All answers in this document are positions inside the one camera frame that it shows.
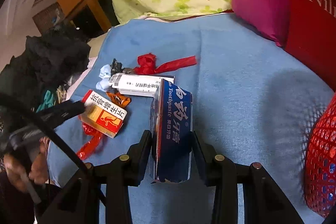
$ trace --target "person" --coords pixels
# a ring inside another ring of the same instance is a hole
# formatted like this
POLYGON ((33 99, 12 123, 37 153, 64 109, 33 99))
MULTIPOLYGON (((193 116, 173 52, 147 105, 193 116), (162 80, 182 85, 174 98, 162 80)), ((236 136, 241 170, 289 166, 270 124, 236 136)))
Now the person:
MULTIPOLYGON (((4 156, 6 172, 0 173, 0 206, 10 223, 33 224, 34 204, 21 179, 26 176, 25 168, 13 156, 4 156)), ((40 143, 40 153, 31 165, 28 177, 36 184, 44 184, 48 178, 46 145, 40 143)))

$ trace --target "black cloth pile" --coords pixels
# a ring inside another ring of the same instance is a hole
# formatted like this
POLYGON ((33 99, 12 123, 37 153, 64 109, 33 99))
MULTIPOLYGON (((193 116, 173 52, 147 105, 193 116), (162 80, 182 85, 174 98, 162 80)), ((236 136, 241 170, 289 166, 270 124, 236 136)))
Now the black cloth pile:
MULTIPOLYGON (((27 37, 23 54, 12 57, 0 73, 0 92, 36 111, 46 90, 56 90, 71 75, 86 70, 90 52, 87 42, 80 30, 64 23, 41 37, 27 37)), ((4 132, 23 125, 16 113, 1 106, 0 119, 4 132)))

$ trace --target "barcode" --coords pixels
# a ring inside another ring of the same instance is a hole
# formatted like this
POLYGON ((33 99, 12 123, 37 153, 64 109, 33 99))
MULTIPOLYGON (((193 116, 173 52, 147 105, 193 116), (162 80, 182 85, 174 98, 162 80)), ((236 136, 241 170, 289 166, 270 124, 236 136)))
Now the barcode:
POLYGON ((116 77, 117 77, 117 75, 112 75, 109 82, 113 84, 113 81, 115 80, 116 77))
POLYGON ((119 80, 120 80, 120 78, 121 78, 122 76, 123 76, 122 74, 117 76, 117 78, 116 78, 115 81, 114 81, 114 85, 115 85, 115 86, 118 86, 118 84, 119 84, 119 80))

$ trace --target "human hand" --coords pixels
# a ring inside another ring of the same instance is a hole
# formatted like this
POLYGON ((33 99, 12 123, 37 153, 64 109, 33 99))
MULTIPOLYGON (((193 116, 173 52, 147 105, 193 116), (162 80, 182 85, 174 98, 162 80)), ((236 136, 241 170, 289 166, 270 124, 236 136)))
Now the human hand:
MULTIPOLYGON (((46 147, 43 142, 40 143, 40 153, 31 165, 31 171, 28 177, 36 184, 43 184, 49 178, 47 159, 45 156, 46 147)), ((19 191, 26 193, 27 187, 22 179, 26 176, 25 168, 13 156, 6 154, 4 156, 4 166, 10 183, 19 191)))

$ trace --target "red plastic basket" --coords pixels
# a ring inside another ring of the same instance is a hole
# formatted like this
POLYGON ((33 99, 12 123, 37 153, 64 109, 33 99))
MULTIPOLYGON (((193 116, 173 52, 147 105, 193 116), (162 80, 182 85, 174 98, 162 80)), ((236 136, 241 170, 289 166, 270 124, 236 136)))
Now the red plastic basket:
POLYGON ((336 94, 313 130, 306 155, 306 202, 322 217, 327 217, 336 204, 335 155, 336 94))

